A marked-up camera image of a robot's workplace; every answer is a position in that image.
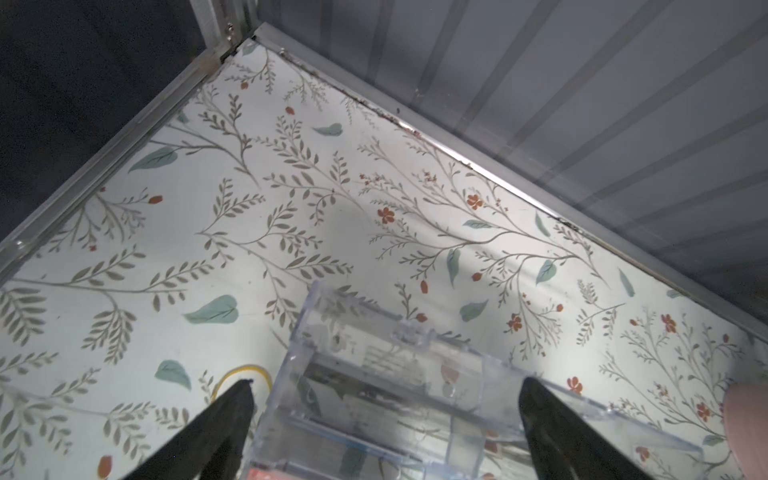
red flower print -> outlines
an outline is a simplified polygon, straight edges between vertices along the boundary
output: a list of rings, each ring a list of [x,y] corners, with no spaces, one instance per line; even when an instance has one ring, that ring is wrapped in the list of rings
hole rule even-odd
[[[477,210],[478,207],[482,207],[483,205],[479,195],[469,195],[467,197],[467,204],[472,207],[473,210]]]
[[[704,405],[703,402],[696,405],[696,410],[696,414],[698,414],[705,423],[712,416],[712,410],[710,410],[708,406]]]
[[[669,392],[667,391],[667,387],[661,385],[660,383],[654,382],[654,385],[656,386],[656,390],[659,391],[659,396],[669,396]]]
[[[523,327],[523,321],[519,316],[514,315],[512,319],[507,322],[507,325],[509,326],[510,332],[517,332]]]
[[[677,333],[677,329],[675,328],[677,324],[672,320],[672,317],[670,315],[662,315],[661,321],[664,322],[664,325],[667,326],[667,331],[669,333]]]
[[[650,452],[645,447],[637,447],[634,451],[637,452],[638,455],[640,456],[641,462],[645,462],[650,458]]]
[[[395,212],[391,211],[388,207],[384,207],[384,210],[379,210],[379,216],[385,225],[395,221]]]
[[[447,365],[440,366],[440,374],[445,383],[456,383],[458,380],[458,372]]]
[[[584,389],[584,386],[579,383],[578,377],[575,376],[572,379],[568,379],[568,388],[571,389],[573,393],[581,395],[581,390]]]
[[[96,468],[96,475],[101,480],[104,480],[107,478],[112,472],[112,455],[104,455],[101,457],[101,460],[99,460],[98,467]]]

metal frame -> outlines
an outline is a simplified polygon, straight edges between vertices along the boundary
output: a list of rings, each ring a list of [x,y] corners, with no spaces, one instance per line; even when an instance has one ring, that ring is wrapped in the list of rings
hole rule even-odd
[[[262,24],[256,30],[256,37],[261,44],[270,50],[279,52],[284,58],[322,78],[343,93],[357,98],[375,110],[380,110],[381,114],[402,127],[418,131],[422,137],[431,141],[457,161],[470,166],[470,168],[560,221],[569,225],[578,225],[578,230],[584,235],[609,249],[612,253],[672,286],[762,341],[768,342],[768,325],[765,323],[653,257],[632,242],[618,236],[601,223],[574,209],[541,187],[534,185],[531,181],[417,114],[376,87],[365,83],[364,80],[300,44],[272,25]]]
[[[228,25],[232,25],[230,30],[232,45],[239,45],[248,36],[253,34],[256,27],[259,26],[257,18],[258,1],[257,0],[220,0],[223,3],[224,17]]]
[[[227,18],[224,16],[221,2],[217,0],[189,0],[194,12],[197,26],[203,35],[206,49],[215,55],[222,56],[230,48],[227,38]]]

gray wall panel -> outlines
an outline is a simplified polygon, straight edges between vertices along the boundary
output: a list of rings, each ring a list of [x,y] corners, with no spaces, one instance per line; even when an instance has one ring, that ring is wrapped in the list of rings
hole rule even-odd
[[[685,212],[670,215],[627,232],[641,239],[641,242],[653,241],[647,232],[663,236],[666,243],[673,243],[686,238],[706,235],[713,231],[727,230],[746,223],[746,219],[762,217],[759,205],[765,205],[768,199],[768,185],[747,188],[727,198],[691,208]],[[650,248],[658,248],[659,243]]]
[[[286,33],[310,48],[319,49],[322,2],[280,0],[280,3],[280,13]]]
[[[273,2],[272,0],[264,0],[263,2],[259,2],[258,14],[259,19],[263,22],[269,22],[276,27],[280,27],[280,20],[275,16],[276,3],[279,4],[279,2]]]
[[[731,248],[733,244],[730,242],[734,240],[739,242],[739,248]],[[678,250],[662,258],[670,262],[685,263],[687,273],[695,274],[710,268],[727,267],[761,258],[766,255],[766,245],[768,245],[768,228],[737,238]]]
[[[766,59],[768,38],[566,170],[549,186],[562,191],[563,187],[567,187],[564,185],[564,179],[567,178],[572,184],[580,186],[578,191],[570,191],[568,198],[581,201],[593,192],[737,119],[758,104],[767,102]]]
[[[492,150],[499,150],[642,3],[562,2],[491,96],[467,130],[467,136],[499,137],[502,141],[498,146],[489,145]]]
[[[333,0],[330,58],[359,77],[366,75],[379,0]]]
[[[642,217],[768,168],[768,122],[641,181],[589,211],[611,224]]]
[[[758,280],[756,283],[761,283],[765,285],[765,280]],[[762,296],[758,295],[744,295],[735,293],[735,296],[733,297],[735,299],[734,303],[739,305],[741,308],[748,309],[754,312],[754,315],[758,318],[768,318],[768,295],[763,294]]]
[[[764,263],[727,272],[712,273],[701,277],[702,283],[721,293],[735,293],[738,300],[746,300],[756,292],[766,292],[768,268]]]
[[[395,2],[376,86],[409,103],[450,2]]]
[[[535,5],[535,0],[470,2],[421,111],[449,128],[456,125]]]
[[[749,27],[766,4],[755,0],[736,9],[729,2],[708,2],[707,7],[673,3],[523,148],[554,165]]]

dark background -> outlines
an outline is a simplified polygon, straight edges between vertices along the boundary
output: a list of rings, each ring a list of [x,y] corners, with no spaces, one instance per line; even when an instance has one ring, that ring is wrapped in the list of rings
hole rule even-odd
[[[188,0],[0,0],[0,238],[204,49]]]

green leaf print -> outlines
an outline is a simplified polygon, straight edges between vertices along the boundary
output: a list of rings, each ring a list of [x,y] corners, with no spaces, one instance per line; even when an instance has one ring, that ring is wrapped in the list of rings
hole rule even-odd
[[[248,39],[243,42],[243,55],[250,55],[256,50],[256,42]]]
[[[355,447],[347,447],[344,456],[341,458],[339,467],[339,477],[342,480],[357,480],[360,478],[362,466],[366,463],[368,454]]]
[[[461,255],[461,250],[456,248],[448,252],[448,275],[451,277],[451,287],[453,287],[453,279],[458,275],[458,258]]]
[[[619,269],[619,278],[621,279],[621,284],[624,285],[624,289],[627,291],[627,295],[634,296],[634,288],[632,287],[632,283],[629,281],[626,275],[624,275],[624,272],[621,271],[621,268]]]
[[[536,212],[536,227],[538,227],[538,230],[542,232],[545,237],[551,237],[549,230],[544,226],[544,222],[541,221],[541,217],[538,216],[538,212]]]
[[[178,383],[187,390],[192,390],[192,383],[190,382],[189,375],[187,375],[187,370],[176,360],[163,360],[160,366],[157,367],[154,378],[165,382]]]
[[[486,222],[482,222],[480,220],[467,220],[464,222],[464,226],[471,228],[491,228],[491,226]]]
[[[338,137],[342,132],[341,124],[333,124],[329,127],[312,127],[312,129],[326,137]]]
[[[536,276],[536,285],[551,279],[557,272],[558,268],[554,262],[552,260],[547,260],[538,271],[538,275]]]
[[[704,440],[701,442],[703,445],[712,446],[717,445],[718,443],[724,442],[725,438],[720,435],[707,435],[704,437]]]
[[[133,170],[148,170],[151,168],[165,167],[166,165],[170,165],[175,162],[177,158],[179,158],[179,156],[176,154],[176,151],[173,148],[158,148],[151,154],[146,155],[144,158],[136,162],[134,166],[131,167],[128,171],[132,172]]]
[[[487,304],[487,300],[480,303],[467,303],[461,309],[459,309],[458,313],[462,316],[462,320],[468,322],[469,320],[479,317],[482,311],[485,310],[485,306]]]
[[[320,411],[320,402],[317,399],[317,394],[312,389],[312,386],[304,377],[299,377],[299,381],[296,382],[296,388],[299,390],[299,398],[302,405],[312,412],[318,419],[323,416]]]
[[[237,300],[231,295],[222,295],[184,318],[190,323],[232,323],[237,320]]]

